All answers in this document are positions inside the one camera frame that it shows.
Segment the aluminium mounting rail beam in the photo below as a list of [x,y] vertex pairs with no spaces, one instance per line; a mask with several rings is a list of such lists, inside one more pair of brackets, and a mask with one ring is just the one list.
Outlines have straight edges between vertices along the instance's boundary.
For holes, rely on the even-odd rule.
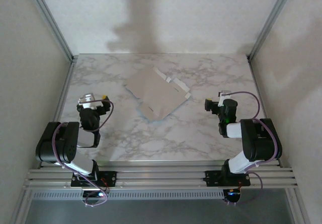
[[[223,161],[110,161],[99,166],[100,171],[116,171],[115,190],[206,189],[205,171],[219,171]],[[264,187],[297,188],[291,167],[278,161],[251,169],[251,189]],[[30,169],[23,183],[26,189],[70,189],[72,172],[43,163]]]

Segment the left aluminium frame post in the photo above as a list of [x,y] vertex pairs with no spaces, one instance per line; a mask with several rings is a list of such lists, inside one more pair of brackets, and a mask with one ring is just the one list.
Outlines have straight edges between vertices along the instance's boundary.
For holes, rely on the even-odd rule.
[[64,55],[66,56],[67,60],[72,63],[74,60],[74,54],[72,53],[68,43],[66,42],[58,24],[56,23],[54,16],[52,15],[47,3],[45,0],[34,0],[36,7],[38,8],[39,12],[44,18],[45,23],[52,31],[55,39],[58,42],[58,45],[61,47]]

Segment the teal and white paper box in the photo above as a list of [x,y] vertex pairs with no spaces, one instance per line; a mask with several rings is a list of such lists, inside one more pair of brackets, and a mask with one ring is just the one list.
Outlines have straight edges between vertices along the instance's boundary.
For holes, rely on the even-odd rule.
[[183,81],[167,77],[154,66],[132,75],[125,87],[139,99],[138,109],[149,121],[164,119],[191,96]]

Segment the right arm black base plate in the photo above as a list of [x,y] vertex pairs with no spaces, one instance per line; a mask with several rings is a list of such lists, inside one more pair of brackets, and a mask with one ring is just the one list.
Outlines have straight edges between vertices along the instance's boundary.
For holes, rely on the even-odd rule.
[[207,187],[239,187],[250,186],[247,174],[232,174],[224,171],[205,171],[203,181]]

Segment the lit circuit board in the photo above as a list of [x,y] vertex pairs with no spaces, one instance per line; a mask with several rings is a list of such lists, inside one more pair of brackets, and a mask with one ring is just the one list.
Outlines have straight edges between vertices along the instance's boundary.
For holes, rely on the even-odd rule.
[[240,200],[240,189],[224,189],[224,201],[227,203],[237,203]]
[[100,190],[85,190],[83,192],[83,196],[82,196],[82,200],[85,201],[86,199],[88,201],[101,201],[103,199],[107,199],[108,198],[108,194],[104,194],[103,191]]

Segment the left lit circuit board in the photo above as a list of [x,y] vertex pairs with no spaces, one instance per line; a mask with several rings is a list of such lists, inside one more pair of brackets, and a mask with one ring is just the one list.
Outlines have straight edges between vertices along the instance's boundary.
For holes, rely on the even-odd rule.
[[88,201],[101,201],[103,199],[107,199],[108,198],[108,194],[104,194],[103,191],[100,190],[85,190],[83,192],[83,196],[82,196],[82,200],[85,201],[86,199]]

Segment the left aluminium side rail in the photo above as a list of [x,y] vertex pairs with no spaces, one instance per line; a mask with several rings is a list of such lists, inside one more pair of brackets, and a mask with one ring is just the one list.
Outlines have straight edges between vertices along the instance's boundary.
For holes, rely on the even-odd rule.
[[62,163],[69,164],[76,155],[79,123],[62,124],[60,122],[76,61],[75,58],[69,66],[54,119],[47,124],[36,146],[35,157],[40,162],[56,164],[56,158],[59,157]]

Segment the aluminium frame post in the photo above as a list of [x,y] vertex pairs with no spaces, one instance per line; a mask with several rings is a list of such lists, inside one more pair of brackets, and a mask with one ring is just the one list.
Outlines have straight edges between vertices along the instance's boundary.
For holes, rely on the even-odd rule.
[[74,60],[74,54],[72,53],[68,43],[66,42],[58,24],[56,23],[54,16],[52,15],[47,3],[45,0],[34,0],[36,7],[38,8],[39,12],[44,18],[45,23],[52,31],[55,39],[58,42],[58,45],[61,47],[64,55],[66,56],[67,60],[72,63]]
[[283,10],[285,4],[288,0],[276,0],[273,8],[271,9],[256,41],[254,46],[252,47],[250,53],[248,54],[247,58],[249,63],[251,64],[257,53],[260,51],[261,47],[263,46],[267,36],[269,35],[272,27],[274,26],[277,18],[279,17],[281,11]]

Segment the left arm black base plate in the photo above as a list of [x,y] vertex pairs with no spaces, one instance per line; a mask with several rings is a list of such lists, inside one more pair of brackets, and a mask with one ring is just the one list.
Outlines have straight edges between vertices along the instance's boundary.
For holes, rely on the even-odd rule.
[[[90,181],[99,187],[115,187],[117,181],[117,172],[100,171],[93,175],[86,176]],[[79,175],[73,174],[71,187],[90,187],[93,186],[89,181]]]

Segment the right lit circuit board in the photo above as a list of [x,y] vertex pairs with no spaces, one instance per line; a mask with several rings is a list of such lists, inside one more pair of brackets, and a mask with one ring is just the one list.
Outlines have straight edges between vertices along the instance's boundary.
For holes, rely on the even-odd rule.
[[227,203],[237,203],[240,200],[240,189],[224,189],[224,201]]

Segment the right aluminium frame post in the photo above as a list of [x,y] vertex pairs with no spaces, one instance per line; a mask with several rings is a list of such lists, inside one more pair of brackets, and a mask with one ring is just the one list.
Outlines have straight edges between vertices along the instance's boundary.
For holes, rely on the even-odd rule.
[[267,36],[269,35],[272,27],[274,26],[277,18],[279,17],[281,11],[283,10],[285,4],[288,0],[276,0],[273,8],[271,9],[256,41],[254,46],[252,47],[250,53],[248,54],[247,58],[249,63],[251,64],[257,53],[260,51],[261,47],[263,46]]

